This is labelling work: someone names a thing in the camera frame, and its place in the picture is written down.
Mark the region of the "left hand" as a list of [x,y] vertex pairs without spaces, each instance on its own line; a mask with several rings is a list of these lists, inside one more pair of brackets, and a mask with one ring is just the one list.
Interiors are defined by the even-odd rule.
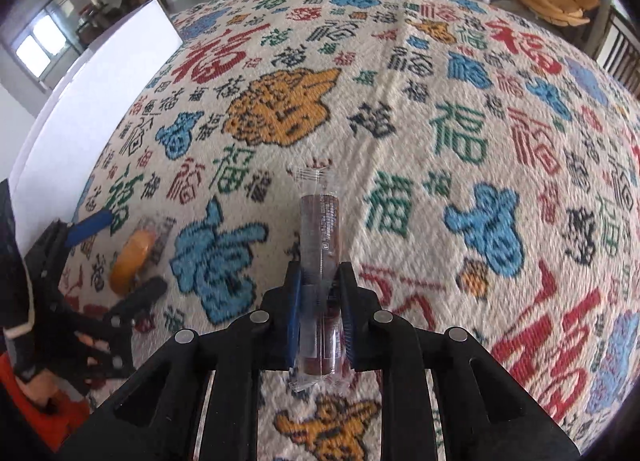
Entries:
[[11,343],[9,357],[18,388],[37,407],[60,394],[79,400],[100,389],[113,370],[111,344],[78,331],[27,333]]

